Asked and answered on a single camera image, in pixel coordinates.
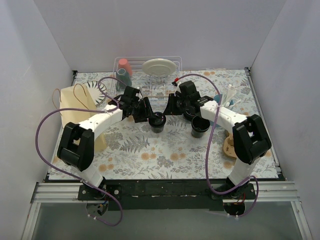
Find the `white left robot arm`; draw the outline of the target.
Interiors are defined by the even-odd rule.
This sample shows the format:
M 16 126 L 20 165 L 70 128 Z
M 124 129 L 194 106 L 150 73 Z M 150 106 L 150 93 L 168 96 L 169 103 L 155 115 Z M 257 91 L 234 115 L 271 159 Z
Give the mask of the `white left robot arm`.
M 101 112 L 79 123 L 65 125 L 57 150 L 57 157 L 77 171 L 80 179 L 90 186 L 95 200 L 106 196 L 106 187 L 99 171 L 92 165 L 95 140 L 112 125 L 132 116 L 136 123 L 146 122 L 153 114 L 147 96 L 139 89 L 127 86 L 119 98 L 111 100 Z

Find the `black coffee cup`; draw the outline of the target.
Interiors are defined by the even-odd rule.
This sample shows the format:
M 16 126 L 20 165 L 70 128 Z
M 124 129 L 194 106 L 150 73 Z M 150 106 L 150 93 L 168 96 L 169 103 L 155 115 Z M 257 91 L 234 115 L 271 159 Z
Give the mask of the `black coffee cup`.
M 164 124 L 151 124 L 151 130 L 152 132 L 158 134 L 158 133 L 161 133 L 164 129 Z

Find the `brown cardboard cup carriers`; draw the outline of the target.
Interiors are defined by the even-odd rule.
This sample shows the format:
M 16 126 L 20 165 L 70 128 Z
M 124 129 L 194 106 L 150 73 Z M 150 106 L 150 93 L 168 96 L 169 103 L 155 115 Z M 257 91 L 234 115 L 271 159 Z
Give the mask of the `brown cardboard cup carriers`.
M 226 138 L 223 141 L 222 151 L 224 155 L 230 159 L 236 160 L 237 155 L 235 153 L 233 135 L 227 130 L 224 131 Z

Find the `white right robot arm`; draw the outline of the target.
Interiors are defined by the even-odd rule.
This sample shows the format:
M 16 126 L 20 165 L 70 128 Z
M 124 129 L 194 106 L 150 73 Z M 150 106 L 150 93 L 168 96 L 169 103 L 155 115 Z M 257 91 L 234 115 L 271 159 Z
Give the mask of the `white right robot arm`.
M 202 120 L 212 121 L 228 131 L 233 138 L 236 161 L 224 185 L 210 190 L 216 195 L 228 195 L 237 199 L 245 192 L 243 185 L 253 178 L 252 172 L 267 151 L 272 147 L 270 137 L 262 118 L 253 114 L 246 116 L 225 108 L 209 96 L 201 96 L 192 81 L 177 83 L 174 93 L 168 97 L 164 115 L 188 113 Z

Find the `black cup lid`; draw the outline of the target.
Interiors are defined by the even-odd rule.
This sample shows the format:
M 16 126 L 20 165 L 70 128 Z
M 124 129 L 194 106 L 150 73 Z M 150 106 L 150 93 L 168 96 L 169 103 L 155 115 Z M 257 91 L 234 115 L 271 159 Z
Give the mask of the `black cup lid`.
M 163 127 L 166 123 L 166 116 L 161 112 L 154 112 L 148 119 L 148 123 L 154 128 Z

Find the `brown paper bag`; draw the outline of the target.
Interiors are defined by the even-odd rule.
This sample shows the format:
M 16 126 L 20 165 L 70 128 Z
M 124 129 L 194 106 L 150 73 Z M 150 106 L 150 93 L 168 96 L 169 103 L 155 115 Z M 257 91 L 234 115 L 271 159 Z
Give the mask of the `brown paper bag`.
M 85 110 L 97 110 L 96 105 L 84 84 L 77 83 L 75 86 L 70 86 L 62 89 L 56 88 L 52 93 L 52 103 L 56 109 L 76 108 Z M 61 111 L 62 128 L 69 122 L 78 124 L 82 121 L 94 116 L 94 112 L 86 111 Z

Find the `stack of black cups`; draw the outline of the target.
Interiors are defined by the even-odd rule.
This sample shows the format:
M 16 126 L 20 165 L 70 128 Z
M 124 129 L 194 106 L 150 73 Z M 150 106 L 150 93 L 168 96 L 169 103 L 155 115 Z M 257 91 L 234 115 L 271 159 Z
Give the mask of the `stack of black cups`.
M 199 116 L 195 116 L 191 121 L 191 135 L 194 138 L 201 138 L 210 127 L 210 121 L 203 119 Z

